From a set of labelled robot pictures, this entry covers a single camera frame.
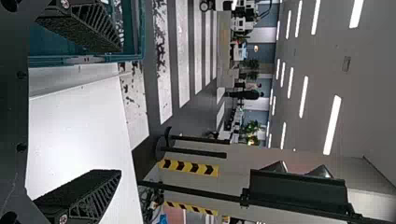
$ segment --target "cable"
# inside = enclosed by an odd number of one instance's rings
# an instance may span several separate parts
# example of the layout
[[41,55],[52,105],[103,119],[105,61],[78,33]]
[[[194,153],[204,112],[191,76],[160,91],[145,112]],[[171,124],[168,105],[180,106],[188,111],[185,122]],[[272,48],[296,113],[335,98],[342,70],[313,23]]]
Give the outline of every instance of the cable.
[[266,11],[264,11],[262,14],[259,15],[260,19],[268,16],[270,14],[271,8],[272,8],[273,0],[270,0],[270,6]]
[[157,219],[157,217],[160,215],[162,209],[163,209],[163,206],[161,205],[161,206],[158,206],[157,209],[152,211],[154,213],[155,211],[160,210],[160,211],[158,211],[157,216],[155,216],[148,224],[151,224],[155,219]]

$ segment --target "ceiling light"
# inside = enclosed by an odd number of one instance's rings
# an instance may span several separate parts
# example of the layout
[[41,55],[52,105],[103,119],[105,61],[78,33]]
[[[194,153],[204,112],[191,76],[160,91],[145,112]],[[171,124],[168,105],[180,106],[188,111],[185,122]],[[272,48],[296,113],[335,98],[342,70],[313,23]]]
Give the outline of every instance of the ceiling light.
[[274,95],[274,89],[271,89],[271,95],[270,95],[270,105],[272,105],[272,98]]
[[273,103],[273,116],[275,115],[275,106],[276,106],[276,96],[274,96],[274,103]]
[[355,0],[352,9],[352,16],[350,17],[349,28],[356,28],[359,26],[361,20],[361,10],[363,9],[364,0]]
[[280,59],[277,59],[277,65],[276,65],[276,80],[279,79],[279,66],[280,66]]
[[301,94],[301,102],[300,102],[300,119],[303,118],[304,114],[304,107],[305,107],[305,97],[306,97],[306,89],[308,88],[308,77],[304,77],[304,84],[303,84],[303,92]]
[[280,149],[285,146],[285,135],[286,135],[286,122],[283,122],[282,138],[280,139]]
[[289,16],[288,16],[288,26],[287,26],[287,28],[286,28],[286,39],[289,39],[290,20],[291,20],[291,10],[289,10]]
[[283,87],[283,80],[285,78],[286,63],[282,63],[282,75],[280,77],[280,87]]
[[279,40],[279,29],[280,29],[280,21],[277,21],[276,40]]
[[298,13],[297,13],[297,22],[296,22],[296,33],[295,37],[298,37],[298,33],[300,31],[300,20],[301,20],[301,10],[303,9],[303,0],[300,0],[298,4]]
[[315,35],[317,33],[319,9],[320,9],[320,0],[317,0],[317,2],[315,3],[315,13],[314,13],[314,20],[312,21],[311,35]]
[[332,113],[330,114],[329,128],[326,134],[326,141],[324,143],[323,154],[330,155],[332,150],[332,140],[334,139],[335,127],[337,126],[338,114],[340,113],[342,99],[335,95],[332,102]]
[[272,134],[270,133],[270,138],[268,138],[268,147],[271,147],[271,141],[272,141]]
[[293,84],[293,75],[294,75],[294,68],[290,69],[290,76],[289,76],[289,88],[288,88],[288,99],[291,97],[291,86]]
[[270,121],[268,120],[268,122],[267,122],[267,137],[268,137],[269,133],[270,133]]

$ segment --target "yellow and black hazard stripe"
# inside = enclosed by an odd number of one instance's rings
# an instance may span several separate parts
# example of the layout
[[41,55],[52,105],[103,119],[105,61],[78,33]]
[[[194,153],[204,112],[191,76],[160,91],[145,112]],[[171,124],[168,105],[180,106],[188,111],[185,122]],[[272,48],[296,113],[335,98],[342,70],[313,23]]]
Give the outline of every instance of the yellow and black hazard stripe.
[[187,210],[189,212],[202,213],[202,214],[207,214],[207,215],[215,216],[215,217],[218,215],[218,211],[216,211],[216,210],[207,209],[207,208],[194,206],[194,205],[189,205],[189,204],[185,204],[185,203],[174,203],[174,202],[166,201],[165,204],[169,207],[179,208],[179,209]]
[[207,175],[213,177],[219,176],[218,165],[205,165],[189,161],[172,161],[168,159],[160,161],[158,165],[161,169],[165,170],[179,171],[196,175]]
[[221,217],[222,222],[224,223],[230,223],[231,221],[231,217],[226,217],[226,216],[222,216]]

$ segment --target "white panel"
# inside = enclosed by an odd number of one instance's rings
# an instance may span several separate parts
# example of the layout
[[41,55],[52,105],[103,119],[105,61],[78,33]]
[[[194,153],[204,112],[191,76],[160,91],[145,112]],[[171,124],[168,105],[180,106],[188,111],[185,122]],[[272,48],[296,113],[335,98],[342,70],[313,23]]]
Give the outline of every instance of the white panel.
[[210,67],[211,57],[210,57],[210,49],[212,45],[210,44],[211,35],[210,35],[210,11],[205,14],[205,85],[210,83],[210,71],[212,68]]
[[167,4],[163,0],[163,4],[156,5],[153,1],[154,14],[154,34],[155,44],[163,45],[163,55],[157,62],[157,80],[158,80],[158,98],[160,104],[160,120],[161,124],[172,117],[172,91],[171,91],[171,71],[169,65],[169,36],[168,36],[168,20]]
[[119,74],[116,63],[29,68],[29,96],[62,91]]
[[364,217],[377,218],[391,222],[396,221],[396,197],[369,191],[348,189],[348,200],[357,213]]
[[275,43],[276,27],[255,27],[248,36],[249,43]]
[[202,90],[202,12],[200,1],[194,1],[195,94]]
[[218,13],[213,11],[213,78],[218,72]]
[[217,94],[217,98],[218,98],[218,104],[219,104],[219,102],[220,102],[220,100],[221,100],[221,97],[224,95],[224,92],[225,92],[225,88],[223,88],[223,87],[219,87],[218,88],[218,94]]
[[274,74],[259,74],[258,78],[273,78]]
[[32,199],[91,169],[120,169],[101,224],[143,223],[121,97],[114,77],[30,100],[26,188]]
[[120,77],[131,149],[149,137],[143,65],[135,63],[132,72]]
[[216,116],[216,128],[220,126],[221,119],[224,116],[224,110],[225,110],[224,106],[225,106],[225,102],[223,102],[223,104],[221,105],[218,115]]
[[176,1],[178,100],[180,107],[190,100],[188,0]]
[[247,110],[268,111],[270,109],[270,98],[259,97],[257,100],[244,100],[244,108]]

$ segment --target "industrial machine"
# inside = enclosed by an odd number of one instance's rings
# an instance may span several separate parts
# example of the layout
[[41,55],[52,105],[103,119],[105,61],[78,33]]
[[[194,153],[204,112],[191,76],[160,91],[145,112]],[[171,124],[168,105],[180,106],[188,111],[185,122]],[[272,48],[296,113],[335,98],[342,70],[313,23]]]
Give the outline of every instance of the industrial machine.
[[[131,2],[117,3],[0,1],[1,47],[6,52],[0,56],[0,223],[99,223],[117,192],[120,171],[90,171],[34,202],[25,188],[29,150],[28,68],[141,60],[144,45],[131,51],[132,43],[126,38],[131,31],[123,29],[122,42],[122,29],[117,26],[117,21],[123,21],[124,28],[129,27],[131,15],[123,13],[119,17],[111,12],[121,5],[125,12]],[[144,5],[141,1],[140,12]],[[140,19],[140,24],[145,24],[144,16]]]
[[246,42],[238,43],[238,41],[232,41],[230,47],[231,60],[239,62],[244,61],[248,57]]
[[234,11],[237,0],[202,0],[199,8],[203,12],[209,9],[214,11]]

